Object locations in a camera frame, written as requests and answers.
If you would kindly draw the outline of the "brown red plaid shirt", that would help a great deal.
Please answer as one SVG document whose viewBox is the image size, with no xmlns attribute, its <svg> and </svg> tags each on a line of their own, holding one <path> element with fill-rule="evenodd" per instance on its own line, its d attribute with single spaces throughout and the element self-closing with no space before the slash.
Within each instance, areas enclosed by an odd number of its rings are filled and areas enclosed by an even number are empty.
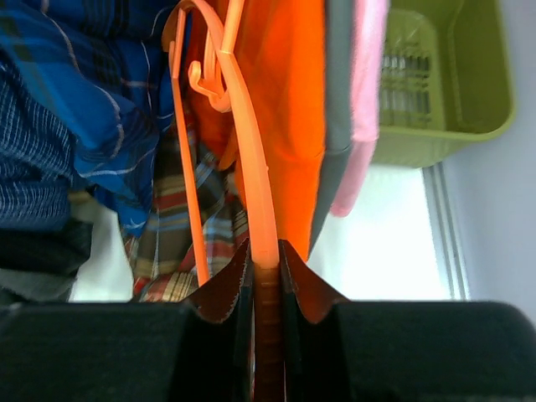
<svg viewBox="0 0 536 402">
<path fill-rule="evenodd" d="M 225 268 L 248 236 L 246 212 L 232 173 L 188 129 L 208 270 Z M 133 274 L 136 302 L 179 302 L 198 289 L 193 240 L 176 127 L 160 142 L 154 172 L 152 211 L 140 237 L 122 236 Z"/>
</svg>

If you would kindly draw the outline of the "orange hanger of plaid shirt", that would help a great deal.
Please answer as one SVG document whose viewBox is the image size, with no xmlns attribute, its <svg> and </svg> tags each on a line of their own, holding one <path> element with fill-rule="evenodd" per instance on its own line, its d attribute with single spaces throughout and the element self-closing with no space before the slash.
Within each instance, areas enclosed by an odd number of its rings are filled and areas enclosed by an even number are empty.
<svg viewBox="0 0 536 402">
<path fill-rule="evenodd" d="M 208 259 L 179 79 L 186 19 L 191 10 L 198 10 L 207 25 L 204 58 L 202 61 L 195 60 L 189 66 L 188 83 L 193 90 L 207 97 L 209 104 L 216 111 L 232 114 L 243 171 L 250 234 L 250 260 L 255 274 L 253 399 L 282 401 L 286 397 L 286 391 L 281 323 L 280 253 L 276 220 L 259 126 L 249 91 L 234 54 L 243 6 L 241 1 L 229 2 L 225 18 L 220 19 L 205 1 L 179 2 L 165 24 L 162 48 L 168 53 L 198 283 L 204 286 L 209 283 Z"/>
</svg>

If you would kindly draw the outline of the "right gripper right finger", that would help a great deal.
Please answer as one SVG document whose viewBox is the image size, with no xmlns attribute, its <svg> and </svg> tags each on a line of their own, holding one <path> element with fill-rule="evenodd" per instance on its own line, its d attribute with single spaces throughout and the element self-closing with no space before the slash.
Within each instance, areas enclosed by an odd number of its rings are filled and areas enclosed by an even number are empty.
<svg viewBox="0 0 536 402">
<path fill-rule="evenodd" d="M 495 301 L 351 301 L 280 243 L 290 401 L 532 401 L 535 329 Z"/>
</svg>

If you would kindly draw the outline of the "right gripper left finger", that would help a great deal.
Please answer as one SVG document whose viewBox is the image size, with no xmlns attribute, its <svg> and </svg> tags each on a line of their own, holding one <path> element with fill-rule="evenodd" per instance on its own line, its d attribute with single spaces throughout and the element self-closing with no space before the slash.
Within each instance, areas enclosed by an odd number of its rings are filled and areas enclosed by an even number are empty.
<svg viewBox="0 0 536 402">
<path fill-rule="evenodd" d="M 179 302 L 3 307 L 2 400 L 250 400 L 253 273 L 244 243 Z"/>
</svg>

